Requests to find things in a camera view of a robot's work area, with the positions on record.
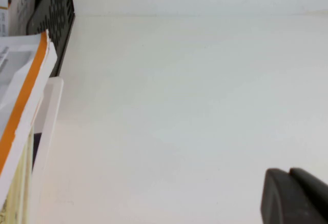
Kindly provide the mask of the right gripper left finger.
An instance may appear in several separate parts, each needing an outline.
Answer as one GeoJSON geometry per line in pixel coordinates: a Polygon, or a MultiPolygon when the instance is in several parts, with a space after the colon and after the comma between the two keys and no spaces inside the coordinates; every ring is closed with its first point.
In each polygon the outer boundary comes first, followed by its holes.
{"type": "Polygon", "coordinates": [[[314,203],[281,169],[267,169],[260,210],[263,223],[327,223],[327,203],[314,203]]]}

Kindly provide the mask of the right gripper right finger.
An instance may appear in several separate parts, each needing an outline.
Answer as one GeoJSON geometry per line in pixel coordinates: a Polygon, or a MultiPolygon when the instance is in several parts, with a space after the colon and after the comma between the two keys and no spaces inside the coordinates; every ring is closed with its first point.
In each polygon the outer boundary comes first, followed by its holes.
{"type": "Polygon", "coordinates": [[[327,184],[301,168],[291,168],[290,175],[302,186],[314,203],[327,203],[327,184]]]}

